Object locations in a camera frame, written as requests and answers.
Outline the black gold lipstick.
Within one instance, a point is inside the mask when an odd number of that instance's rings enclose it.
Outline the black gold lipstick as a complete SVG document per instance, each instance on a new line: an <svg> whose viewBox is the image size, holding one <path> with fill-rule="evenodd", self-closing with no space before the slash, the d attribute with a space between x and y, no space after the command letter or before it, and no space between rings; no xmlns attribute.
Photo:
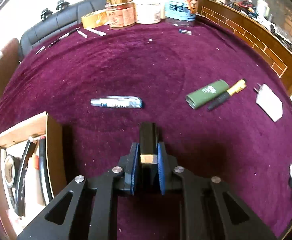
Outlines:
<svg viewBox="0 0 292 240"><path fill-rule="evenodd" d="M158 168L157 126L154 122L141 123L139 130L140 163L143 174L153 183Z"/></svg>

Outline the small blue white tube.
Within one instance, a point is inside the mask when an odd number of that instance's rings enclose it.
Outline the small blue white tube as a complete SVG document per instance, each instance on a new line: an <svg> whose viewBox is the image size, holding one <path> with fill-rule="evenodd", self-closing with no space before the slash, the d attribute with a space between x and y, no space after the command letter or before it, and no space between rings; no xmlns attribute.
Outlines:
<svg viewBox="0 0 292 240"><path fill-rule="evenodd" d="M105 98L91 99L90 104L101 108L143 108L143 101L136 96L106 96Z"/></svg>

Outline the green lighter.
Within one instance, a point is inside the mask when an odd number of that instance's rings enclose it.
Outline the green lighter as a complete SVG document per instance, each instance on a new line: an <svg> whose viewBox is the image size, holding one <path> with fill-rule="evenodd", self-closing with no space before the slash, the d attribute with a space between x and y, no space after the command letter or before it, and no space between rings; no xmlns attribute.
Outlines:
<svg viewBox="0 0 292 240"><path fill-rule="evenodd" d="M218 80L188 94L186 102L192 109L198 109L228 89L228 83Z"/></svg>

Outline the maroon tablecloth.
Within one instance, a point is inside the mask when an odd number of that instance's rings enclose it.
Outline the maroon tablecloth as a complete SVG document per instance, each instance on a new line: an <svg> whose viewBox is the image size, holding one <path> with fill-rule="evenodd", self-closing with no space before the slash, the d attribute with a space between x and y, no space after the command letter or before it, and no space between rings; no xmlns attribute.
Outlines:
<svg viewBox="0 0 292 240"><path fill-rule="evenodd" d="M117 164L155 122L167 152L201 177L218 176L281 236L292 220L292 101L276 73L245 42L206 18L192 35L159 23L111 30L87 38L71 34L21 62L0 99L0 133L38 113L62 126L67 181L98 176ZM186 96L224 80L246 88L208 111ZM273 122L256 104L257 84L281 100ZM101 108L91 99L136 96L143 108Z"/></svg>

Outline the large white charger block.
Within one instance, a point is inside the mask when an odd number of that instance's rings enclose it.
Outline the large white charger block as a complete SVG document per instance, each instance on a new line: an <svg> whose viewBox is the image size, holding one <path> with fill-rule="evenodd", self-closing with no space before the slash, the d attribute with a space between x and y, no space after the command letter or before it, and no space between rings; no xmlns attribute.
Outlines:
<svg viewBox="0 0 292 240"><path fill-rule="evenodd" d="M256 104L270 117L277 122L283 116L283 104L277 95L264 83L257 84L254 90L257 93Z"/></svg>

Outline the black marker in tray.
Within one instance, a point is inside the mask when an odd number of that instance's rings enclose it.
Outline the black marker in tray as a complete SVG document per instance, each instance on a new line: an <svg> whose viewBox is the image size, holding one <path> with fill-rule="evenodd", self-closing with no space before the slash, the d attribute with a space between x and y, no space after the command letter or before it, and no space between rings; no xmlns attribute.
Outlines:
<svg viewBox="0 0 292 240"><path fill-rule="evenodd" d="M34 153L36 143L33 140L27 140L25 149L21 157L21 165L17 177L17 185L15 191L15 213L22 217L25 211L25 193L24 193L24 181L26 175L26 169L28 166L28 160Z"/></svg>

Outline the cardboard tray box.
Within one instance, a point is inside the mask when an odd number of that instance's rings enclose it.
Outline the cardboard tray box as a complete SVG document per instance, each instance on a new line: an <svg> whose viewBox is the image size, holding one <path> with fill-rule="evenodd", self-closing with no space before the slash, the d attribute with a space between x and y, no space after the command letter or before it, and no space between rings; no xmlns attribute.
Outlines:
<svg viewBox="0 0 292 240"><path fill-rule="evenodd" d="M0 223L9 239L66 186L62 126L47 112L0 133Z"/></svg>

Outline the yellow black pen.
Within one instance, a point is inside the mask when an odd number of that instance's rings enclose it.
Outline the yellow black pen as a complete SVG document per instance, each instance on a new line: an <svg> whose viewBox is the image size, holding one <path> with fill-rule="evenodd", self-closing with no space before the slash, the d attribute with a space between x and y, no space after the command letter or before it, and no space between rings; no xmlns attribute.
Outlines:
<svg viewBox="0 0 292 240"><path fill-rule="evenodd" d="M218 97L216 97L207 107L208 111L212 111L213 109L216 109L220 105L222 105L224 102L226 102L228 99L230 99L234 94L239 93L243 89L246 88L246 80L241 79L237 83L235 83L232 87L230 87L225 92L221 93Z"/></svg>

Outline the black tape roll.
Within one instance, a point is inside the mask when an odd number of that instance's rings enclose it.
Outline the black tape roll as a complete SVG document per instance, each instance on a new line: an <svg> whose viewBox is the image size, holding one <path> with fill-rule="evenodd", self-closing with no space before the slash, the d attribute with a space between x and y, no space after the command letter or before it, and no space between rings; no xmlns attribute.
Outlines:
<svg viewBox="0 0 292 240"><path fill-rule="evenodd" d="M15 188L17 185L21 159L11 154L7 154L6 150L0 150L0 158L3 182L8 189Z"/></svg>

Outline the small battery near jars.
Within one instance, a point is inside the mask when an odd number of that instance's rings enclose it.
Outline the small battery near jars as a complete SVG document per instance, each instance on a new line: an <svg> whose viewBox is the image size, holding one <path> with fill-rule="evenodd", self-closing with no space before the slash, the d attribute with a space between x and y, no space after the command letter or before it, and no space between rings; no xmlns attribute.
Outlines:
<svg viewBox="0 0 292 240"><path fill-rule="evenodd" d="M180 29L179 30L179 33L181 34L186 34L186 35L192 35L192 32L190 30L183 30L183 29Z"/></svg>

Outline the wooden cabinet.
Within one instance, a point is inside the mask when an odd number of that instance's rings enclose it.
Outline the wooden cabinet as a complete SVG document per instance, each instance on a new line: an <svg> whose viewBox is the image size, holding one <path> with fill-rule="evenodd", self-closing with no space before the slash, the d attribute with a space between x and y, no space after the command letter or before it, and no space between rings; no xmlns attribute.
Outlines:
<svg viewBox="0 0 292 240"><path fill-rule="evenodd" d="M198 13L252 47L292 95L292 0L199 0Z"/></svg>

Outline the yellow tape roll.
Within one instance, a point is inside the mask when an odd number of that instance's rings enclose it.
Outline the yellow tape roll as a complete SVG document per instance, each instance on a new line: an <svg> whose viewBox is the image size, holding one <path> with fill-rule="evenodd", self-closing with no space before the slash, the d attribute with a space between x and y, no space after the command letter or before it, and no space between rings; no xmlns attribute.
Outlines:
<svg viewBox="0 0 292 240"><path fill-rule="evenodd" d="M90 12L81 17L84 29L100 27L108 22L106 10Z"/></svg>

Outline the orange label jar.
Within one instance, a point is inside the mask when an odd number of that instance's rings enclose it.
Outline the orange label jar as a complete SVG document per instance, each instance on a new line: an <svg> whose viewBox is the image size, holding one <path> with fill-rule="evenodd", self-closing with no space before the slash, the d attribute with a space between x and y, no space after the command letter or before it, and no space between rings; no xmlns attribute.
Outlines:
<svg viewBox="0 0 292 240"><path fill-rule="evenodd" d="M133 0L106 0L105 9L111 29L127 28L135 24Z"/></svg>

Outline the white plastic jar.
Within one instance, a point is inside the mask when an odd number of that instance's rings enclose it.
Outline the white plastic jar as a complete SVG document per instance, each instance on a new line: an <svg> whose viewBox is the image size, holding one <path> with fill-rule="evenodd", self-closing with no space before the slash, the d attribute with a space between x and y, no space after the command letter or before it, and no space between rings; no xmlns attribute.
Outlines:
<svg viewBox="0 0 292 240"><path fill-rule="evenodd" d="M133 0L134 18L138 24L155 24L161 21L161 0Z"/></svg>

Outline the black leather sofa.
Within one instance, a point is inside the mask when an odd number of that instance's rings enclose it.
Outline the black leather sofa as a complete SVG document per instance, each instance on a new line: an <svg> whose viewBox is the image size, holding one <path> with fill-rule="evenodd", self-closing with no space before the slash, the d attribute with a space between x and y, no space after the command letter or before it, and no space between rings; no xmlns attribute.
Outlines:
<svg viewBox="0 0 292 240"><path fill-rule="evenodd" d="M21 36L18 51L19 60L23 61L33 48L43 44L56 34L81 23L82 16L104 9L105 4L106 0L84 0L55 12L45 20L38 22Z"/></svg>

